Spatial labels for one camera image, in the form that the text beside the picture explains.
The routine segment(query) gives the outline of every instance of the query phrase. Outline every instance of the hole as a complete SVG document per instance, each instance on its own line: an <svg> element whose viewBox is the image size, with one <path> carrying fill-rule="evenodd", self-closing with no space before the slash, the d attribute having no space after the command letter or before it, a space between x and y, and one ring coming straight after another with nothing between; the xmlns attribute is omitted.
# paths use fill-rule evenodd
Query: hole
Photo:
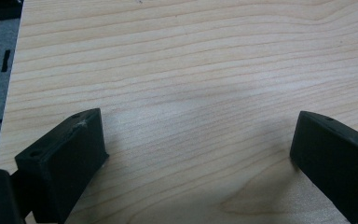
<svg viewBox="0 0 358 224"><path fill-rule="evenodd" d="M31 152L30 157L38 157L40 154L42 154L41 150L33 151Z"/></svg>

